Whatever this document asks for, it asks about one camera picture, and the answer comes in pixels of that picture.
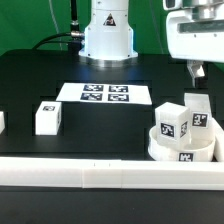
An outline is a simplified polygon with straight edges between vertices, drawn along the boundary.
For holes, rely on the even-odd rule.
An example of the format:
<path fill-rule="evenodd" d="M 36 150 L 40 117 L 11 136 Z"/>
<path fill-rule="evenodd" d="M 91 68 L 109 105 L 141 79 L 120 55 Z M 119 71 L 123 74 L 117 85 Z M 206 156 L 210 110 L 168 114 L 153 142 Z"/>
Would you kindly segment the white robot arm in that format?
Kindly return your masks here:
<path fill-rule="evenodd" d="M 91 21 L 79 56 L 99 67 L 120 67 L 138 57 L 128 23 L 129 0 L 92 0 Z M 203 63 L 224 63 L 224 0 L 163 0 L 168 51 L 187 62 L 191 77 L 204 76 Z"/>

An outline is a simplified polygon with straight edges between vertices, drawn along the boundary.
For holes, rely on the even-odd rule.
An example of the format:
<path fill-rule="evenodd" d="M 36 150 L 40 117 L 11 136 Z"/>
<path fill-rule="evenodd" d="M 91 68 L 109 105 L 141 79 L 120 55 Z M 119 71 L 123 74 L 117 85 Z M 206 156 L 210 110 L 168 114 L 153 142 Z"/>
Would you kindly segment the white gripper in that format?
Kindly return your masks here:
<path fill-rule="evenodd" d="M 171 56 L 188 60 L 195 88 L 204 82 L 203 61 L 224 63 L 224 6 L 216 8 L 214 19 L 205 21 L 193 21 L 191 9 L 170 12 L 166 34 Z"/>

